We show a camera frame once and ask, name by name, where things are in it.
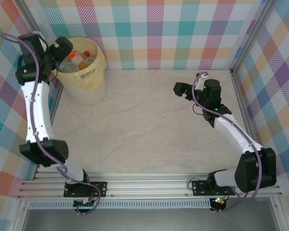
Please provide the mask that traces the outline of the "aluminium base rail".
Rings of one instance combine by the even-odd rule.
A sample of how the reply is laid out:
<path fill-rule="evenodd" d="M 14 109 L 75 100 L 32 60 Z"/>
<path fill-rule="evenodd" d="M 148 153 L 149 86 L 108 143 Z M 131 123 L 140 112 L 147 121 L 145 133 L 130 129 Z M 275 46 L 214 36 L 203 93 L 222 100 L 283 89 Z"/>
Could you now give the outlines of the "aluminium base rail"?
<path fill-rule="evenodd" d="M 207 174 L 192 173 L 88 173 L 91 181 L 106 181 L 106 199 L 182 199 L 193 197 L 188 182 L 205 180 Z M 65 179 L 55 171 L 38 170 L 25 180 L 19 200 L 63 199 Z"/>

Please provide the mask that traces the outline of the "aluminium frame post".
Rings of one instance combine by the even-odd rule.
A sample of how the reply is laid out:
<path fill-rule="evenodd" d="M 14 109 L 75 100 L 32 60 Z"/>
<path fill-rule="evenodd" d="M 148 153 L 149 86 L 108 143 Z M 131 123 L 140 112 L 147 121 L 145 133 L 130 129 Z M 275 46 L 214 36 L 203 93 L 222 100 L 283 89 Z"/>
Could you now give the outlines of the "aluminium frame post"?
<path fill-rule="evenodd" d="M 238 54 L 237 58 L 235 59 L 234 64 L 230 68 L 230 72 L 232 75 L 235 75 L 236 72 L 240 69 L 243 65 L 249 51 L 251 50 L 255 40 L 258 38 L 259 34 L 261 33 L 264 24 L 268 20 L 272 10 L 274 9 L 275 5 L 277 4 L 278 0 L 266 0 L 262 10 L 259 13 L 259 16 L 256 18 L 256 21 L 253 23 L 251 29 L 248 28 L 250 32 L 244 43 L 240 53 Z"/>
<path fill-rule="evenodd" d="M 50 45 L 55 35 L 39 0 L 14 0 L 14 2 L 24 17 L 29 30 L 32 33 L 40 34 Z"/>

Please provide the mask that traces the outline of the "cream plastic bin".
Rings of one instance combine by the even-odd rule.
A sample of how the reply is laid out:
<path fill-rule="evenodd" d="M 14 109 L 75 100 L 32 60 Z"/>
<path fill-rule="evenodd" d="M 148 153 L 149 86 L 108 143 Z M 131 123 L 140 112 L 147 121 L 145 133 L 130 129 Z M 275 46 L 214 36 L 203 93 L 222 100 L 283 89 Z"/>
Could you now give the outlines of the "cream plastic bin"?
<path fill-rule="evenodd" d="M 85 52 L 91 64 L 82 70 L 68 71 L 66 68 L 58 68 L 58 80 L 63 84 L 64 90 L 80 105 L 93 105 L 101 101 L 106 94 L 106 82 L 104 70 L 106 60 L 98 45 L 88 38 L 69 38 L 73 44 L 73 50 L 79 52 L 84 58 Z"/>

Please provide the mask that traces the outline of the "red label cola bottle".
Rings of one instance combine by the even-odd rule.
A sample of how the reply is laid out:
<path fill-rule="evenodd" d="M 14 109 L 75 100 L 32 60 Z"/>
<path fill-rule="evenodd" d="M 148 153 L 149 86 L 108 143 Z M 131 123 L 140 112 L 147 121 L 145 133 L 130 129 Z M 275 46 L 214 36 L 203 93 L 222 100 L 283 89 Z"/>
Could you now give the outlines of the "red label cola bottle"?
<path fill-rule="evenodd" d="M 92 65 L 95 61 L 95 58 L 91 57 L 91 53 L 89 51 L 84 52 L 84 57 L 85 57 L 85 61 L 86 61 L 87 66 Z"/>

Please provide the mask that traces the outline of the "orange label plastic bottle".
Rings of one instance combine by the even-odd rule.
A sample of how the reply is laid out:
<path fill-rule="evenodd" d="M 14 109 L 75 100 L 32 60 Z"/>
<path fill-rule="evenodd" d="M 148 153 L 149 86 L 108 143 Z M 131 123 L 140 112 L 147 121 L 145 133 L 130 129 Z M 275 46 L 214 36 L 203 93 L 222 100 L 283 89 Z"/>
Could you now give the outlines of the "orange label plastic bottle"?
<path fill-rule="evenodd" d="M 70 62 L 76 64 L 80 70 L 88 67 L 86 59 L 75 50 L 72 50 L 67 58 Z"/>

